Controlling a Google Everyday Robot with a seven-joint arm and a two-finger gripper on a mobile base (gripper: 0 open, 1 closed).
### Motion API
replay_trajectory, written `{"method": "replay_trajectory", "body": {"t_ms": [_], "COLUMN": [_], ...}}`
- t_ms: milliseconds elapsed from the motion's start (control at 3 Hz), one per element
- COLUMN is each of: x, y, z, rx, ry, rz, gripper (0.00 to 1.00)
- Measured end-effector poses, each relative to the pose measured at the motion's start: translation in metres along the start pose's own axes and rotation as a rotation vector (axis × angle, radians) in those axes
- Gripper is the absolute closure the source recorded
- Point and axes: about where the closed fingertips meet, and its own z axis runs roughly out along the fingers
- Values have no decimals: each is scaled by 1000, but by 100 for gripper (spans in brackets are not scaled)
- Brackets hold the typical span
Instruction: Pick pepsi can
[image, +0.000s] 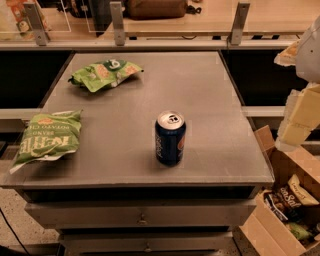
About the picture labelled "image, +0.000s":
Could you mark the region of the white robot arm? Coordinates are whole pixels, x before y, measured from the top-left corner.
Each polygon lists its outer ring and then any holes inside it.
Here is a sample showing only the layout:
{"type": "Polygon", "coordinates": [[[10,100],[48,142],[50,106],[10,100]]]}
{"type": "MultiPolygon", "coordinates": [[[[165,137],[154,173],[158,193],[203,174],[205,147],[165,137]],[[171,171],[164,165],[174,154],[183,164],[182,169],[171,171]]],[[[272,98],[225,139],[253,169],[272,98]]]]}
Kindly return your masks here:
{"type": "Polygon", "coordinates": [[[299,147],[320,125],[320,17],[298,41],[280,52],[274,63],[294,66],[296,75],[308,82],[301,91],[290,92],[277,132],[276,148],[289,152],[299,147]]]}

